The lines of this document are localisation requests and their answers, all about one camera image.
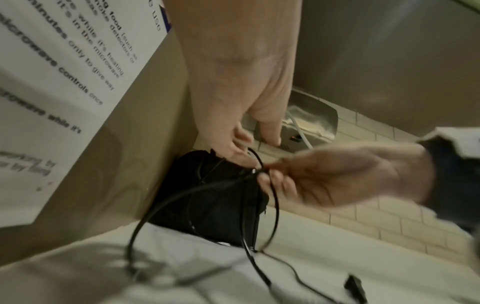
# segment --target black bag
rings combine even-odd
[[[211,153],[192,151],[182,156],[168,171],[151,208],[173,194],[198,186],[203,178],[202,183],[208,184],[235,178],[245,171],[245,168],[227,161],[218,165],[220,160],[213,150]],[[256,179],[249,179],[220,191],[206,190],[172,202],[157,212],[149,222],[213,241],[242,246],[240,236],[242,198],[246,204],[243,215],[245,241],[249,247],[255,247],[260,214],[265,211],[269,201],[268,195],[262,192]],[[196,231],[192,229],[188,218]]]

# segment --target dark sleeve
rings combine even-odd
[[[480,223],[480,160],[458,156],[452,142],[441,137],[419,143],[435,166],[435,183],[424,205],[439,219],[471,231]]]

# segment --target hand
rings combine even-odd
[[[280,199],[318,207],[343,206],[379,195],[426,199],[435,178],[430,155],[414,143],[331,144],[265,166],[262,190]]]
[[[265,141],[280,145],[292,89],[302,2],[166,0],[190,77],[200,135],[221,156],[255,167],[239,125],[258,120]]]

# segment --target black connector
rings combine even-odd
[[[346,279],[346,282],[343,286],[346,290],[348,290],[350,296],[352,296],[352,298],[354,298],[358,304],[368,303],[365,290],[362,287],[362,281],[359,278],[353,274],[349,274],[348,279]]]

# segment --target white cable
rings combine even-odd
[[[286,112],[286,115],[291,119],[291,121],[292,121],[293,124],[295,125],[296,130],[297,130],[298,133],[300,134],[300,136],[301,136],[301,138],[303,139],[303,142],[305,142],[306,146],[307,146],[309,149],[313,149],[313,146],[310,144],[309,140],[307,139],[307,137],[305,136],[304,132],[303,132],[302,129],[300,128],[300,126],[299,126],[299,124],[297,123],[297,120],[295,119],[295,117],[294,117],[289,111]]]

